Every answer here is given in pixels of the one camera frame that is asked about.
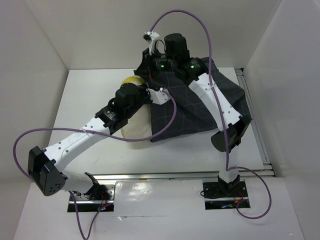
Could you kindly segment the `cream memory foam pillow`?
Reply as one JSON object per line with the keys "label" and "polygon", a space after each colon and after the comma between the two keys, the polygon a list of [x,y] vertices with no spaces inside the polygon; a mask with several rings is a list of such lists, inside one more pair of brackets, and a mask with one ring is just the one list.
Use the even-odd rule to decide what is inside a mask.
{"label": "cream memory foam pillow", "polygon": [[151,107],[143,105],[121,130],[124,139],[144,139],[152,135]]}

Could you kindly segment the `dark grey checked pillowcase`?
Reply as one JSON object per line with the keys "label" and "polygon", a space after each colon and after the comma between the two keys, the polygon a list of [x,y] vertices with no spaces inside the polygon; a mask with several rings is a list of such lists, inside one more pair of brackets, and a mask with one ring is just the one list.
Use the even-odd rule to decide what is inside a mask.
{"label": "dark grey checked pillowcase", "polygon": [[[223,75],[213,61],[211,62],[211,74],[214,82],[232,107],[244,118],[252,120],[245,91]],[[153,76],[152,79],[169,91],[169,94],[176,102],[177,111],[170,127],[159,136],[151,139],[151,142],[155,143],[181,135],[212,131],[217,128],[214,118],[203,102],[173,72],[160,72],[158,75]],[[173,104],[171,101],[162,105],[150,105],[151,131],[153,135],[168,124],[172,113]]]}

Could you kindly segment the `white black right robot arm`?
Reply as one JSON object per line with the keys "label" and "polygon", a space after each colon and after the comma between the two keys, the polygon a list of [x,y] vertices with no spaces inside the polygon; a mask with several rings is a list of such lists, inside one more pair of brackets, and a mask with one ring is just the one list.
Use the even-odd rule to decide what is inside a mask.
{"label": "white black right robot arm", "polygon": [[160,41],[158,33],[147,31],[143,39],[149,47],[143,51],[141,64],[135,74],[147,74],[147,84],[155,89],[159,86],[155,81],[159,73],[174,73],[201,100],[219,130],[211,137],[211,143],[226,158],[217,177],[218,190],[223,196],[230,196],[240,182],[238,146],[251,119],[241,115],[227,100],[213,78],[211,66],[198,57],[190,56],[186,38],[180,33],[172,33],[164,38],[163,53],[157,48]]}

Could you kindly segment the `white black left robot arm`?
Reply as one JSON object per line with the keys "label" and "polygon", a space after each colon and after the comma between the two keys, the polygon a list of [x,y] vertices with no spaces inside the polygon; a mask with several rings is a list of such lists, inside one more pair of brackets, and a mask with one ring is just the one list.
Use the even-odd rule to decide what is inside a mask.
{"label": "white black left robot arm", "polygon": [[92,174],[63,173],[63,170],[94,144],[124,127],[129,118],[143,105],[152,103],[152,100],[151,90],[145,83],[124,83],[107,106],[99,110],[78,132],[45,149],[38,146],[32,148],[28,153],[27,172],[43,195],[48,197],[65,190],[92,200],[105,191],[105,187]]}

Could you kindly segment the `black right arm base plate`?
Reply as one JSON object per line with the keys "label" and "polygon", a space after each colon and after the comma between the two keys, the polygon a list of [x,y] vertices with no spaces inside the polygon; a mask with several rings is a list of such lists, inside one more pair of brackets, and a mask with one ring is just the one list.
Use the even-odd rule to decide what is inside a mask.
{"label": "black right arm base plate", "polygon": [[203,196],[207,199],[218,199],[218,198],[246,198],[248,197],[246,183],[240,181],[236,187],[229,192],[223,192],[220,189],[219,183],[215,182],[203,182]]}

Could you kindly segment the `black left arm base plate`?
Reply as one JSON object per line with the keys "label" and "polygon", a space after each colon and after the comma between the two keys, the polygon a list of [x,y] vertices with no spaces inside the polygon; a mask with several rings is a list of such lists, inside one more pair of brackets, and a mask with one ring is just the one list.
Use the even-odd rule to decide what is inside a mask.
{"label": "black left arm base plate", "polygon": [[77,200],[112,201],[115,195],[116,183],[108,181],[106,184],[94,184],[86,193],[72,191]]}

